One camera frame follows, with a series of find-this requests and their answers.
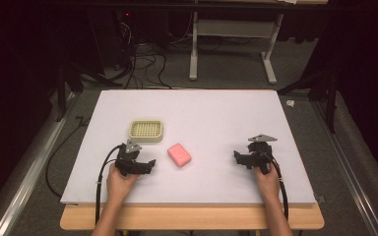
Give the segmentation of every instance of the black cable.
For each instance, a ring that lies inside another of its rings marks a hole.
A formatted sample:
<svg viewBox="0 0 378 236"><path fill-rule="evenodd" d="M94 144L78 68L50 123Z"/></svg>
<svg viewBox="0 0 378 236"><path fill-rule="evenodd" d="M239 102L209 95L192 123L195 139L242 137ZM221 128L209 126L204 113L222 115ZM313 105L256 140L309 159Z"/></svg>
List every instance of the black cable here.
<svg viewBox="0 0 378 236"><path fill-rule="evenodd" d="M91 120L91 118L88 118L87 120L84 121L84 117L83 116L78 116L76 117L76 119L80 119L81 121L79 122L79 125L78 127L72 132L70 133L66 139L64 139L60 145L55 149L55 151L53 152L53 154L51 154L49 157L48 157L48 160L47 160L47 163L46 163L46 166L45 166L45 183L47 184L47 187L50 189L50 191L55 195L57 196L59 199L61 199L62 195L59 194L56 190L53 189L53 187L51 187L51 184L50 184L50 180L49 180L49 177L48 177L48 171L49 171L49 168L50 168L50 163L51 163L51 160L53 159L53 157L56 155L57 151L60 150L64 144L66 144L66 142L82 127L85 127L85 126L88 126L88 122Z"/></svg>
<svg viewBox="0 0 378 236"><path fill-rule="evenodd" d="M261 150L258 150L258 151L272 161L273 165L275 166L276 171L278 172L279 184L281 186L281 192L282 192L282 197L283 197L283 213L284 213L284 217L288 219L289 218L289 205L287 201L287 193L286 193L286 188L284 187L284 179L282 177L281 168L279 167L279 164L274 157L269 157L265 152Z"/></svg>
<svg viewBox="0 0 378 236"><path fill-rule="evenodd" d="M120 146L114 147L106 157L105 161L103 162L102 167L100 168L99 176L97 177L97 186L96 186L96 209L95 209L95 215L94 215L94 224L97 224L99 221L99 212L100 212L100 188L102 186L102 174L103 174L103 169L105 168L105 165L109 162L108 159L112 155L114 151L119 149Z"/></svg>

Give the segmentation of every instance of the hand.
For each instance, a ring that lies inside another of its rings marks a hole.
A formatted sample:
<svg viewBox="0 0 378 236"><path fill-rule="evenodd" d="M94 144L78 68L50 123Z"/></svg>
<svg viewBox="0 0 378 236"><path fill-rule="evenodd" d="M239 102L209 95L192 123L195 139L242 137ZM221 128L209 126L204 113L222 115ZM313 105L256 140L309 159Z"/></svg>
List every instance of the hand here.
<svg viewBox="0 0 378 236"><path fill-rule="evenodd" d="M128 175L124 177L115 167L115 163L109 165L109 175L106 178L108 190L108 204L120 207L127 197L139 175Z"/></svg>
<svg viewBox="0 0 378 236"><path fill-rule="evenodd" d="M269 173L263 174L259 167L254 167L256 173L257 184L265 203L269 201L279 201L279 176L276 167L270 164Z"/></svg>

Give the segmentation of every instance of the white paper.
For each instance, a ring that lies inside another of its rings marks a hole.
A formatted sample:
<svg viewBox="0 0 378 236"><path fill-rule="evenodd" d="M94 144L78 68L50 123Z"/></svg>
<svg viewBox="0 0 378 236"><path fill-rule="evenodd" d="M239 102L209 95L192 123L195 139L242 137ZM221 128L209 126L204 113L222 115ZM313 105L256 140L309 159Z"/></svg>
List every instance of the white paper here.
<svg viewBox="0 0 378 236"><path fill-rule="evenodd" d="M127 204L262 203L252 170L233 152L248 153L249 138L265 134L282 169L290 203L315 203L302 160L273 90L107 90L99 97L82 142L64 204L94 203L96 180L108 153L126 143L133 120L159 119L163 139L140 144L139 162L156 159L136 182ZM167 149L182 144L192 156L177 167ZM117 151L111 158L116 158ZM106 201L104 169L101 201Z"/></svg>

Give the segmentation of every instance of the person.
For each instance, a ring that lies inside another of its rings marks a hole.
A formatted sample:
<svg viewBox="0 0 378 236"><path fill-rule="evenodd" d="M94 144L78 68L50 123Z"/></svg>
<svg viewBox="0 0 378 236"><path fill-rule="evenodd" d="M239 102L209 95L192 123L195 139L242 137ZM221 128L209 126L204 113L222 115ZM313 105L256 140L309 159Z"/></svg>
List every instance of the person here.
<svg viewBox="0 0 378 236"><path fill-rule="evenodd" d="M271 165L268 174L263 174L259 167L253 167L257 184L266 206L266 216L271 235L291 236L289 224L284 217L282 204L279 200L279 177L276 168ZM123 177L112 163L106 179L108 200L97 222L93 236L114 235L115 224L121 210L122 203L136 182L138 175Z"/></svg>
<svg viewBox="0 0 378 236"><path fill-rule="evenodd" d="M259 167L253 167L257 184L266 207L266 217L271 235L293 235L290 226L284 217L282 204L279 200L279 176L276 167L271 164L269 173L263 174Z"/></svg>
<svg viewBox="0 0 378 236"><path fill-rule="evenodd" d="M115 235L115 225L122 203L132 189L139 175L123 177L115 167L115 163L109 165L109 174L106 178L108 199L102 214L97 221L92 236Z"/></svg>

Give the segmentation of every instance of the yellow basket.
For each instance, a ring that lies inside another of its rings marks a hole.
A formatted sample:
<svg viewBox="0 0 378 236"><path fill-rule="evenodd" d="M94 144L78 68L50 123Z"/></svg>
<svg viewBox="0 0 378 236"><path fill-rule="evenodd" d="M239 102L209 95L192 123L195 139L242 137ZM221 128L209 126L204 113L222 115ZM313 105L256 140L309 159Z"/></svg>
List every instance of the yellow basket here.
<svg viewBox="0 0 378 236"><path fill-rule="evenodd" d="M129 136L136 143L158 143L162 140L161 121L135 120L131 123Z"/></svg>

